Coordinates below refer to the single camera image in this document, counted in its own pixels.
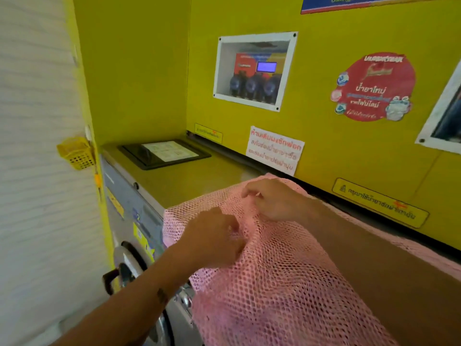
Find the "red circular sticker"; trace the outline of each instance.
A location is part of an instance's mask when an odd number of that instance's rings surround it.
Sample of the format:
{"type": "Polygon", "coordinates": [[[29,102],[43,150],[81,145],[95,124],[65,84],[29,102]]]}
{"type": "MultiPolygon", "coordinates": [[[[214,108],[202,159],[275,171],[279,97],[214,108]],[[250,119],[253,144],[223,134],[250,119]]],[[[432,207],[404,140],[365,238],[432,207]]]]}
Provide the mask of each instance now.
{"type": "Polygon", "coordinates": [[[337,102],[336,114],[357,121],[399,121],[411,109],[415,82],[414,69],[405,55],[378,52],[362,57],[341,73],[330,99],[337,102]]]}

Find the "white frame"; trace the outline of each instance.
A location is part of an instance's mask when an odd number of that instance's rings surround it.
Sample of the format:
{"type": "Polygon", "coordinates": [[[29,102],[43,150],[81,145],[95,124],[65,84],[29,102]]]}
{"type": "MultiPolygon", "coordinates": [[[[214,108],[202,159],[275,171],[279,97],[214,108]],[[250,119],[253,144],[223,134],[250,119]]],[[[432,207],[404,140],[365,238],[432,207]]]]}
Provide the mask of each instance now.
{"type": "Polygon", "coordinates": [[[450,80],[448,81],[447,86],[445,86],[445,89],[443,90],[440,98],[435,104],[429,118],[427,118],[427,121],[425,122],[415,143],[429,148],[441,149],[446,150],[447,152],[461,154],[461,143],[450,142],[431,137],[460,86],[461,60],[453,72],[450,80]]]}
{"type": "Polygon", "coordinates": [[[214,87],[213,97],[218,99],[224,99],[229,102],[240,103],[245,105],[255,106],[257,108],[268,109],[272,111],[280,111],[282,105],[282,99],[285,93],[285,87],[288,80],[288,73],[290,72],[291,60],[295,53],[296,41],[298,39],[297,31],[290,31],[285,33],[270,33],[270,34],[251,34],[251,35],[238,35],[238,36],[220,36],[218,39],[218,53],[216,56],[216,69],[214,71],[214,87]],[[219,71],[219,59],[221,58],[221,45],[223,43],[244,43],[244,42],[273,42],[273,41],[288,41],[288,50],[285,57],[285,65],[280,79],[279,93],[275,104],[257,102],[250,99],[244,99],[240,97],[227,96],[225,94],[216,93],[218,85],[218,71],[219,71]]]}

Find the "small basket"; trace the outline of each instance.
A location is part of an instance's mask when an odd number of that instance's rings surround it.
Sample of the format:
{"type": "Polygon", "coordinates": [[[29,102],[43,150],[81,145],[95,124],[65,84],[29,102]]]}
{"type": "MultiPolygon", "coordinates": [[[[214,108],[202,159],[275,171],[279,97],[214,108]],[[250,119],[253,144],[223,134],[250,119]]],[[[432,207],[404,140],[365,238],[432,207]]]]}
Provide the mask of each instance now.
{"type": "Polygon", "coordinates": [[[76,170],[82,170],[95,164],[91,147],[83,137],[68,138],[58,144],[56,148],[59,155],[76,170]]]}

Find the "yellow warning label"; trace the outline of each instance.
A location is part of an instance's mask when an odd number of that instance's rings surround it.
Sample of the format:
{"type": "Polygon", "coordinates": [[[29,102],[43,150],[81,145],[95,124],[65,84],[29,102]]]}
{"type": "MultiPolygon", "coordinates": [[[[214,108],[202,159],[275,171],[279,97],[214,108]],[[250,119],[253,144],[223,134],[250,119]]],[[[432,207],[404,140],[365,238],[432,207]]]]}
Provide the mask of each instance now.
{"type": "Polygon", "coordinates": [[[427,211],[344,179],[336,180],[333,193],[414,228],[420,228],[429,216],[427,211]]]}
{"type": "Polygon", "coordinates": [[[195,133],[204,138],[222,144],[223,134],[200,124],[195,124],[195,133]]]}
{"type": "Polygon", "coordinates": [[[147,238],[142,234],[141,230],[139,229],[138,225],[133,222],[133,235],[135,238],[138,240],[139,244],[141,244],[142,249],[146,252],[146,254],[150,257],[150,260],[153,262],[153,253],[155,252],[155,249],[152,249],[149,246],[149,242],[147,241],[147,238]]]}
{"type": "Polygon", "coordinates": [[[115,209],[117,210],[117,212],[120,214],[120,216],[122,216],[123,218],[123,214],[124,214],[124,209],[123,207],[120,205],[120,203],[118,202],[118,200],[114,197],[114,195],[112,194],[112,192],[109,190],[109,188],[106,187],[106,190],[107,190],[107,195],[109,196],[109,199],[110,201],[112,202],[112,204],[115,206],[115,209]]]}

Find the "wrist tattoo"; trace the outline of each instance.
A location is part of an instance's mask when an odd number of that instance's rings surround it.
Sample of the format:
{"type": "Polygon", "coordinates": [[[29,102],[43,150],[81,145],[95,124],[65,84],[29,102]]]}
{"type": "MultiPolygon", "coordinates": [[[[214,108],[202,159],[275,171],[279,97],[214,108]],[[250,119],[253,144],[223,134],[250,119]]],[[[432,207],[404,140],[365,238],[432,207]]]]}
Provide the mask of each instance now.
{"type": "Polygon", "coordinates": [[[168,303],[168,296],[166,295],[166,293],[163,291],[162,288],[160,288],[158,291],[157,291],[157,297],[158,297],[158,301],[164,305],[166,305],[168,303]]]}

